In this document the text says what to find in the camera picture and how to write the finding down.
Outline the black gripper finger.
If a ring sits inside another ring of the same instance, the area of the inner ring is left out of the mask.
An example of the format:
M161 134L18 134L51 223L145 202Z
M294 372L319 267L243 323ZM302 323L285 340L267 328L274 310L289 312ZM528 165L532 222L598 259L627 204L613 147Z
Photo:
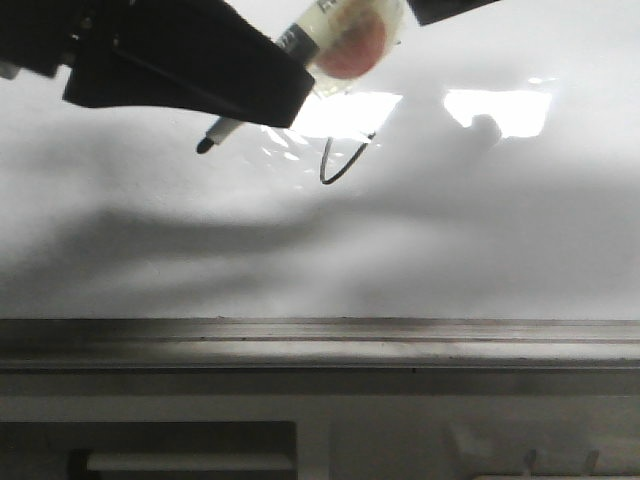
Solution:
M495 3L497 0L408 0L420 26L431 25Z

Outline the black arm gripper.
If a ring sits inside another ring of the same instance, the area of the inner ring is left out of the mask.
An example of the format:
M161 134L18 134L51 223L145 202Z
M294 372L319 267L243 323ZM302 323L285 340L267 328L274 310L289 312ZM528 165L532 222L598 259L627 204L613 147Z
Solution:
M1 75L52 78L66 101L288 127L314 80L224 1L3 1Z

